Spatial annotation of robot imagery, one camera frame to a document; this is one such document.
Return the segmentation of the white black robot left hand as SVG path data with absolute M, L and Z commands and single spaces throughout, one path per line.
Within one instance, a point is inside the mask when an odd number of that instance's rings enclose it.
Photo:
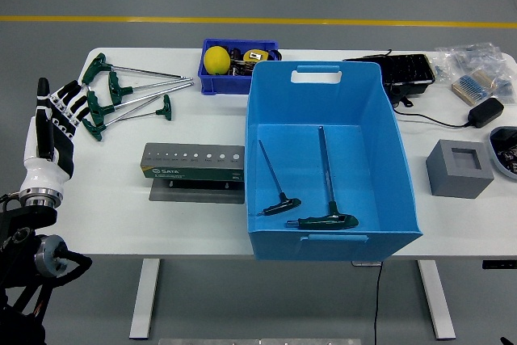
M 74 137 L 90 113 L 86 92 L 75 80 L 55 92 L 40 78 L 36 112 L 30 120 L 23 162 L 27 174 L 21 192 L 36 188 L 62 193 L 74 173 Z

